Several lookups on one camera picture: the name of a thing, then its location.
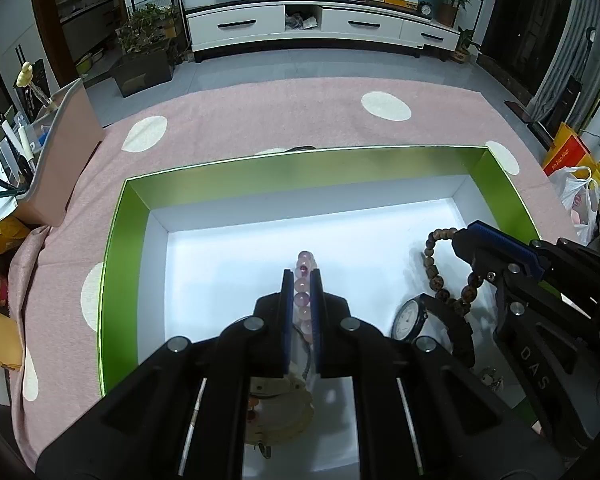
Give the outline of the black wristwatch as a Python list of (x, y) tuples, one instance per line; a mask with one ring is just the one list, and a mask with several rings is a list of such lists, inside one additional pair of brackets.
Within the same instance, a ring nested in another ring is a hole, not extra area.
[(451, 352), (454, 359), (466, 368), (476, 364), (472, 328), (464, 315), (454, 306), (427, 294), (409, 300), (396, 311), (390, 337), (414, 344), (418, 337), (430, 337)]

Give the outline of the cream white wristwatch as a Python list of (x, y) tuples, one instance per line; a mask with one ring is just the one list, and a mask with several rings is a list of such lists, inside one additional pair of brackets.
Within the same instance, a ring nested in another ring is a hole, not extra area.
[(274, 446), (301, 436), (313, 417), (312, 393), (306, 386), (306, 378), (295, 370), (282, 378), (252, 378), (245, 444), (269, 460)]

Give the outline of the white plastic bag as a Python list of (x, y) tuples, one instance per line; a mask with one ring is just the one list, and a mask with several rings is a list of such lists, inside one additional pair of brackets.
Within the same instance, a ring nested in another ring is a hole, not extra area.
[(548, 176), (581, 245), (592, 242), (598, 215), (597, 184), (588, 166), (562, 167)]

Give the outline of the orange shopping bag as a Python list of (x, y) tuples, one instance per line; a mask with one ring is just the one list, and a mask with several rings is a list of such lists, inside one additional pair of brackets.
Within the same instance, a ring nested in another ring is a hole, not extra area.
[(580, 136), (562, 122), (545, 156), (543, 171), (550, 176), (555, 171), (567, 167), (588, 167), (594, 170), (596, 162)]

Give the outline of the potted plant by cabinet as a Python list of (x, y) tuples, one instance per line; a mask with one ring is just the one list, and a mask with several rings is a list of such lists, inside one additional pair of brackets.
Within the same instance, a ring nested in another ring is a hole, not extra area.
[(470, 58), (470, 49), (474, 48), (478, 53), (481, 53), (481, 46), (478, 42), (475, 42), (473, 29), (458, 29), (460, 36), (458, 37), (457, 45), (455, 50), (451, 54), (451, 58), (458, 64), (466, 63)]

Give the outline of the pink polka dot tablecloth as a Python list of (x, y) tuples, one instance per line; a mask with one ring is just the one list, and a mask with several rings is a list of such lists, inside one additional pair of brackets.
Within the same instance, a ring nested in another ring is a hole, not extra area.
[(96, 308), (122, 183), (151, 171), (240, 156), (378, 144), (502, 144), (542, 237), (573, 237), (568, 214), (531, 154), (479, 92), (374, 78), (289, 79), (189, 93), (116, 122), (82, 171), (64, 221), (34, 229), (12, 259), (9, 310), (24, 367), (10, 378), (12, 429), (33, 466), (99, 397)]

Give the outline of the small black alarm clock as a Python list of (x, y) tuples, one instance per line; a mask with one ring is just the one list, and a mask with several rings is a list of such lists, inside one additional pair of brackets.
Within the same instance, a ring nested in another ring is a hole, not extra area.
[(429, 2), (421, 2), (418, 5), (418, 12), (425, 18), (430, 18), (432, 15), (432, 5)]

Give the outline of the potted plant on cabinet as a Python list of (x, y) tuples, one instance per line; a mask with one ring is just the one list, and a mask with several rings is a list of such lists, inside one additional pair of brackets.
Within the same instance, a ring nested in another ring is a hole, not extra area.
[(465, 10), (469, 0), (438, 0), (437, 20), (445, 26), (453, 27), (460, 9)]

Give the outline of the white tv cabinet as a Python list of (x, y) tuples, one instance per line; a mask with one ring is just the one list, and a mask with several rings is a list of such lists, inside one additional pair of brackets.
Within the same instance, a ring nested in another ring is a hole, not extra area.
[(452, 52), (460, 33), (429, 18), (352, 2), (276, 0), (186, 15), (195, 52), (267, 41), (335, 40)]

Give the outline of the pink desk organizer box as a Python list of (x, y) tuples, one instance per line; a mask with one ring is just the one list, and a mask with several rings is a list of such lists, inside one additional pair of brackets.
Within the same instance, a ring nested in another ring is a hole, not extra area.
[(40, 110), (30, 133), (47, 129), (41, 151), (35, 154), (35, 170), (27, 193), (17, 197), (14, 216), (30, 226), (60, 226), (76, 181), (88, 164), (104, 129), (78, 78), (52, 95), (57, 110)]

